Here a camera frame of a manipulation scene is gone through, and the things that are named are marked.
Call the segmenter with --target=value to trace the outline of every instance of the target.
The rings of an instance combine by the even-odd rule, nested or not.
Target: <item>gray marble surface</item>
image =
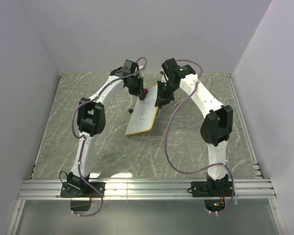
[[[74,164],[78,140],[71,132],[72,113],[82,97],[94,94],[109,73],[67,73],[60,80],[41,149],[34,169],[34,179],[55,179],[61,170],[70,172]],[[145,72],[146,87],[161,79],[159,73]],[[225,73],[204,74],[207,89],[222,103],[234,109],[233,132],[227,146],[228,165],[236,178],[253,178],[251,156],[240,123],[234,97]],[[181,178],[205,177],[205,172],[183,175],[175,172],[164,154],[164,133],[173,110],[186,97],[175,92],[172,105],[163,107],[151,131],[125,136],[130,113],[137,98],[123,89],[106,109],[107,125],[94,146],[91,169],[100,177]],[[176,114],[170,129],[168,148],[173,164],[182,170],[195,170],[208,165],[206,143],[200,136],[203,116],[190,100]]]

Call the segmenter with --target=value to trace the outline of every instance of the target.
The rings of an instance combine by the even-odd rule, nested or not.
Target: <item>white wall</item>
[[[234,72],[261,170],[294,235],[294,1],[273,0]]]
[[[233,72],[271,0],[20,0],[61,72],[188,58]]]
[[[0,0],[0,235],[33,168],[57,74],[20,3]]]

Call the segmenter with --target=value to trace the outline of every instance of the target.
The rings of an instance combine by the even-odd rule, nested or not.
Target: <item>purple cable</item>
[[[192,63],[192,64],[198,66],[200,68],[200,74],[198,76],[198,79],[201,78],[203,69],[202,69],[202,67],[198,63],[193,62],[191,60],[186,60],[186,59],[181,59],[181,60],[177,60],[177,61],[185,61],[185,62],[189,62],[189,63]],[[230,199],[229,205],[224,210],[222,210],[222,211],[220,211],[218,213],[218,214],[221,214],[221,213],[225,212],[231,206],[231,204],[233,202],[233,197],[234,197],[234,178],[233,178],[232,172],[230,171],[229,167],[227,165],[223,164],[223,163],[214,163],[214,164],[205,166],[205,167],[203,167],[203,168],[201,168],[199,170],[195,170],[195,171],[183,171],[183,170],[180,170],[180,169],[176,168],[173,165],[173,163],[171,162],[171,160],[169,158],[169,154],[168,154],[168,134],[169,134],[169,129],[170,129],[170,126],[172,124],[173,118],[174,118],[175,114],[177,113],[177,111],[182,107],[182,105],[185,104],[192,97],[192,95],[195,94],[195,92],[197,91],[197,89],[198,89],[198,81],[195,83],[195,88],[194,88],[193,92],[185,100],[183,100],[182,103],[180,103],[177,106],[177,108],[174,110],[174,112],[172,113],[172,115],[171,115],[171,117],[169,119],[169,122],[168,122],[168,125],[167,125],[167,128],[166,128],[166,133],[165,133],[165,154],[166,154],[166,158],[167,158],[167,161],[168,161],[169,165],[174,170],[176,170],[177,172],[182,173],[182,174],[196,174],[196,173],[199,173],[199,172],[201,172],[203,170],[206,170],[206,169],[208,169],[208,168],[210,168],[212,166],[216,166],[216,165],[223,165],[227,169],[227,171],[230,174],[231,181],[232,181],[232,195],[231,195],[231,199]]]
[[[72,132],[73,132],[73,135],[77,138],[77,139],[81,139],[81,138],[84,138],[84,140],[83,140],[83,143],[82,143],[82,146],[81,146],[81,148],[80,148],[80,153],[79,153],[79,158],[78,158],[78,162],[79,163],[81,163],[82,162],[82,155],[83,155],[83,150],[84,150],[84,146],[85,146],[85,141],[86,141],[86,136],[85,135],[81,135],[81,136],[79,136],[76,132],[75,132],[75,130],[74,130],[74,120],[75,120],[75,115],[76,115],[76,113],[77,113],[77,111],[82,107],[82,106],[84,106],[84,105],[86,105],[86,104],[89,104],[89,103],[91,103],[91,102],[94,102],[94,101],[96,101],[101,95],[102,95],[102,93],[112,84],[112,83],[114,83],[114,82],[116,82],[116,81],[119,81],[119,80],[122,80],[122,79],[125,79],[125,78],[127,78],[127,77],[131,77],[131,76],[133,76],[133,75],[136,75],[136,74],[138,74],[138,73],[140,73],[144,68],[146,68],[146,65],[147,65],[147,59],[145,58],[145,57],[140,57],[137,61],[136,61],[136,63],[138,63],[141,59],[144,59],[145,60],[145,64],[144,64],[144,66],[140,69],[140,70],[137,70],[136,72],[134,72],[134,73],[132,73],[132,74],[129,74],[129,75],[126,75],[126,76],[123,76],[123,77],[119,77],[119,78],[116,78],[116,79],[114,79],[114,80],[112,80],[110,83],[108,83],[108,84],[106,84],[102,89],[101,89],[101,91],[98,93],[98,95],[97,96],[95,96],[95,98],[93,98],[93,99],[91,99],[91,100],[89,100],[89,101],[86,101],[86,102],[84,102],[84,103],[81,103],[80,105],[78,105],[77,106],[77,108],[74,110],[74,113],[73,113],[73,117],[72,117],[72,122],[71,122],[71,128],[72,128]],[[85,180],[85,178],[84,178],[84,176],[82,175],[82,172],[81,172],[81,170],[80,170],[80,164],[77,166],[77,170],[78,170],[78,173],[79,173],[79,176],[80,176],[80,178],[91,188],[91,189],[93,189],[99,196],[100,196],[100,198],[101,198],[101,204],[100,204],[100,207],[95,211],[95,212],[93,212],[93,213],[90,213],[90,214],[79,214],[79,213],[77,213],[77,212],[74,212],[74,214],[76,214],[77,216],[80,216],[80,217],[88,217],[88,216],[92,216],[92,215],[94,215],[94,214],[97,214],[100,210],[101,210],[101,208],[102,208],[102,206],[103,206],[103,196],[102,196],[102,194],[98,191],[98,189],[96,189],[94,186],[92,186],[87,180]]]

